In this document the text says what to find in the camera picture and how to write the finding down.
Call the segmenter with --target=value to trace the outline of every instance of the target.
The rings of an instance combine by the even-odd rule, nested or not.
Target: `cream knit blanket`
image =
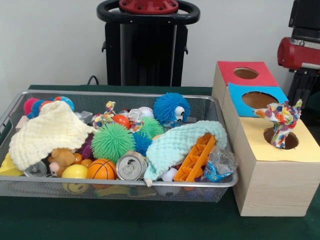
[[[67,103],[55,101],[44,105],[39,116],[11,138],[9,153],[16,168],[23,171],[46,158],[53,149],[81,148],[88,134],[94,132]]]

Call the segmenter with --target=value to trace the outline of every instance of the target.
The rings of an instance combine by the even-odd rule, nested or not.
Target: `yellow ball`
[[[83,194],[89,188],[85,183],[62,183],[64,190],[71,194]]]
[[[62,173],[62,178],[66,179],[86,179],[88,168],[81,164],[68,166]]]

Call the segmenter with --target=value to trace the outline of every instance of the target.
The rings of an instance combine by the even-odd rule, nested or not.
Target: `brown teddy bear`
[[[74,163],[76,157],[67,148],[56,148],[48,158],[49,168],[53,176],[61,178],[62,173]]]

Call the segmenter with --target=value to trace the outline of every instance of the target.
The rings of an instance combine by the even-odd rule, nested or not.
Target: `green spiky ball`
[[[153,139],[155,136],[165,133],[164,128],[154,118],[146,116],[142,120],[144,124],[140,131],[138,131],[139,135]]]
[[[93,136],[91,148],[96,159],[109,159],[117,163],[126,152],[135,149],[131,132],[118,123],[105,124]]]

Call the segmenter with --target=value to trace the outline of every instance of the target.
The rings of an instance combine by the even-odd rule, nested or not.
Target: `metal basket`
[[[0,118],[2,126],[0,132],[2,132],[2,138],[5,137],[0,143],[0,164],[8,153],[11,137],[16,133],[16,125],[24,115],[24,102],[30,98],[49,100],[58,96],[70,98],[74,102],[76,112],[85,110],[96,114],[105,110],[105,104],[108,101],[116,102],[114,109],[116,113],[124,108],[134,109],[142,106],[152,108],[155,99],[160,95],[47,90],[22,92],[16,96]],[[210,120],[219,121],[225,126],[219,103],[214,98],[192,95],[184,97],[187,98],[191,108],[189,123]],[[236,172],[222,183],[157,181],[152,184],[152,187],[147,187],[143,181],[0,176],[0,196],[217,203],[228,187],[234,186],[237,181]]]

